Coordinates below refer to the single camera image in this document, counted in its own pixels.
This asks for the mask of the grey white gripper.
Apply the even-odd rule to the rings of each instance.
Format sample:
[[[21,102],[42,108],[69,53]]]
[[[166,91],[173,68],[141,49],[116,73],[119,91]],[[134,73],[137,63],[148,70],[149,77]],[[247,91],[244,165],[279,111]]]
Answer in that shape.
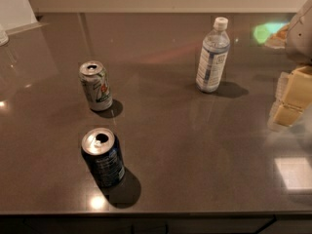
[[[291,73],[282,72],[272,104],[267,127],[284,131],[302,115],[302,110],[312,103],[312,0],[307,0],[290,22],[286,53],[299,64]]]

